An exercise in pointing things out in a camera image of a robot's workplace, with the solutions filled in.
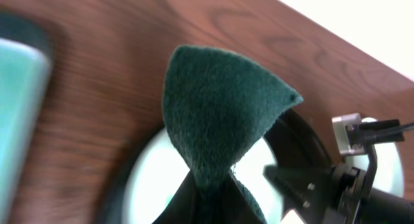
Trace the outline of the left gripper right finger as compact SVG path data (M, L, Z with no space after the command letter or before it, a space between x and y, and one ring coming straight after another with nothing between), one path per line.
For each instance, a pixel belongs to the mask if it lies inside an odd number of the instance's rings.
M220 224L262 224L247 203L235 179L229 175L220 187Z

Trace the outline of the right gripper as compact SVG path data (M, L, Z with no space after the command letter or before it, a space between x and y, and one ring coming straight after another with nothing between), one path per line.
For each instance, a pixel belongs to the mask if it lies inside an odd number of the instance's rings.
M340 176L333 201L336 211L331 208L331 168L266 166L263 174L305 223L332 224L336 214L338 223L359 223L378 168L374 146L364 146L364 151L368 157L367 170L348 164L340 164L334 169L333 177Z

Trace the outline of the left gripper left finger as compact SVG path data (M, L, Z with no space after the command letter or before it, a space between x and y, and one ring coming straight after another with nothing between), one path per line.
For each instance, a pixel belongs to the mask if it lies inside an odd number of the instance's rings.
M197 186L190 171L153 224L194 224L196 214Z

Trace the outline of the mint green plate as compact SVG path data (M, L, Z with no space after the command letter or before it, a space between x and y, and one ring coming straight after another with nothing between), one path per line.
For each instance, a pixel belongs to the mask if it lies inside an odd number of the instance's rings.
M375 150L378 168L373 188L397 197L404 197L404 171L397 144L395 142L376 144ZM366 155L345 157L345 162L363 170L367 170L368 167Z

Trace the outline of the green and yellow sponge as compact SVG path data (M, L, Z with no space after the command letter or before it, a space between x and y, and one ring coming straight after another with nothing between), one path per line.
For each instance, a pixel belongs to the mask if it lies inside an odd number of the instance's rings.
M301 95L260 64L234 52L182 45L171 55L162 98L166 131L192 173L197 223L221 223L224 185L239 190L258 221L257 201L232 166Z

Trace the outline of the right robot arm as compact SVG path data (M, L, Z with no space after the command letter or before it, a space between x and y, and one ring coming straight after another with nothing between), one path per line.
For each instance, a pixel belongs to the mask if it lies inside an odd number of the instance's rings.
M413 203L373 188L378 159L366 146L367 171L266 166L264 176L305 223L413 223Z

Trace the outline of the black round tray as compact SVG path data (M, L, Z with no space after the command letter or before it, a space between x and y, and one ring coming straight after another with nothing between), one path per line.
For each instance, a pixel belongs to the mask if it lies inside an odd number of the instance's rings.
M128 177L138 157L143 154L150 140L164 128L160 123L145 137L129 142L127 155L114 166L108 175L94 212L93 223L120 223L122 201ZM290 109L282 114L265 134L265 140L282 166L329 167L331 157L312 127Z

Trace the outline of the white plate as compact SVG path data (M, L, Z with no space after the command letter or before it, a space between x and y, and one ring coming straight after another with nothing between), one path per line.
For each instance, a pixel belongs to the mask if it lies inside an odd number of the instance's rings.
M122 203L121 222L153 223L170 203L189 168L165 129L144 144L143 152L133 163ZM270 145L265 139L259 139L232 166L232 172L253 195L267 223L303 224L296 211L284 210L283 196L263 176L264 167L274 164L276 158Z

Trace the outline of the white rectangular water dish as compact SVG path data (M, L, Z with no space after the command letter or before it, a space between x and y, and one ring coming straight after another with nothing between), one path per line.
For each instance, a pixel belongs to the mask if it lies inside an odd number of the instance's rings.
M1 223L9 217L51 67L39 49L1 39Z

